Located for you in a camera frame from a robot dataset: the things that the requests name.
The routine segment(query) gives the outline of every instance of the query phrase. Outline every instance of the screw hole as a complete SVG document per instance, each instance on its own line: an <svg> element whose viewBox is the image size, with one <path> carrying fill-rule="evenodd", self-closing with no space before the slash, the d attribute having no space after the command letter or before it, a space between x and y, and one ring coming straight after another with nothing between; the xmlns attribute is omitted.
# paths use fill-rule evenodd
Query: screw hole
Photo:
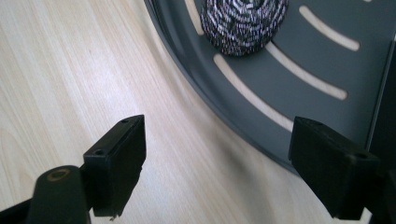
<svg viewBox="0 0 396 224"><path fill-rule="evenodd" d="M95 155L98 155L98 156L105 154L105 152L102 149L97 149L94 153L95 153Z"/></svg>
<svg viewBox="0 0 396 224"><path fill-rule="evenodd" d="M359 159L367 159L367 155L364 153L355 153L354 156Z"/></svg>
<svg viewBox="0 0 396 224"><path fill-rule="evenodd" d="M55 182L65 178L69 173L70 173L69 169L56 170L51 172L49 175L47 175L47 179L50 182Z"/></svg>

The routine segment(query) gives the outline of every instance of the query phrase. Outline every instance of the wooden surface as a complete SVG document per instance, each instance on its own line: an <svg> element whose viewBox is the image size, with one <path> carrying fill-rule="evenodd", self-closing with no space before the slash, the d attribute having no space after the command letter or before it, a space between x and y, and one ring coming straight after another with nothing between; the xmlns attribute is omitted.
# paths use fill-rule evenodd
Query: wooden surface
<svg viewBox="0 0 396 224"><path fill-rule="evenodd" d="M144 114L147 160L115 223L346 223L216 117L143 1L0 1L0 113L0 210Z"/></svg>

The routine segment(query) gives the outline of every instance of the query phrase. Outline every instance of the gray plate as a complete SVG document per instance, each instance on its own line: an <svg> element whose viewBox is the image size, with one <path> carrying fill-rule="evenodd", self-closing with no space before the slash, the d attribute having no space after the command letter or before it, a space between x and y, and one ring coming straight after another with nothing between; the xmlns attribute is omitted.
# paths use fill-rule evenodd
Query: gray plate
<svg viewBox="0 0 396 224"><path fill-rule="evenodd" d="M236 133L295 173L288 160L290 132L252 105L213 62L218 52L198 35L184 1L145 0L153 23L177 66L205 102ZM201 1L195 0L200 9ZM307 6L329 27L357 40L357 51L320 33L299 12ZM396 31L396 2L381 0L291 0L273 43L315 77L347 92L336 99L299 79L266 49L224 57L238 77L264 102L293 120L325 123L366 147L375 105Z"/></svg>

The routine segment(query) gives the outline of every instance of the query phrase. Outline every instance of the black and white pattern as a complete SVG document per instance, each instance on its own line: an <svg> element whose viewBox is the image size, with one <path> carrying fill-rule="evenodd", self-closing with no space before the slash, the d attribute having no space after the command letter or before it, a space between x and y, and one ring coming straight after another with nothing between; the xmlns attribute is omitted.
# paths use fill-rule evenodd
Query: black and white pattern
<svg viewBox="0 0 396 224"><path fill-rule="evenodd" d="M288 0L205 0L201 24L223 54L242 56L262 49L285 18Z"/></svg>

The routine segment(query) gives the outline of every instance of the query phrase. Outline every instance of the black plastic piece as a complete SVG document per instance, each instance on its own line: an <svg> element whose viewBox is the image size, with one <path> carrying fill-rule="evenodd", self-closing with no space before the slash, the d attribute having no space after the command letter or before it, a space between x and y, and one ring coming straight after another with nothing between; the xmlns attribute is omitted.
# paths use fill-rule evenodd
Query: black plastic piece
<svg viewBox="0 0 396 224"><path fill-rule="evenodd" d="M123 119L84 154L81 168L41 175L33 198L1 211L0 223L90 223L92 207L97 216L120 216L145 159L144 116Z"/></svg>
<svg viewBox="0 0 396 224"><path fill-rule="evenodd" d="M37 179L26 223L91 223L77 167L57 167Z"/></svg>
<svg viewBox="0 0 396 224"><path fill-rule="evenodd" d="M116 217L128 202L146 158L144 116L118 122L84 154L81 167L97 217Z"/></svg>
<svg viewBox="0 0 396 224"><path fill-rule="evenodd" d="M322 123L296 117L290 160L332 217L361 218L379 158Z"/></svg>
<svg viewBox="0 0 396 224"><path fill-rule="evenodd" d="M381 159L381 173L396 169L396 42L392 42L377 111L370 152Z"/></svg>
<svg viewBox="0 0 396 224"><path fill-rule="evenodd" d="M387 209L392 223L396 223L396 170L388 172L385 183L384 196L387 199Z"/></svg>
<svg viewBox="0 0 396 224"><path fill-rule="evenodd" d="M26 221L27 214L30 208L30 202L32 200L26 200L22 203L18 203L8 209L0 212L0 223L1 224L23 224Z"/></svg>

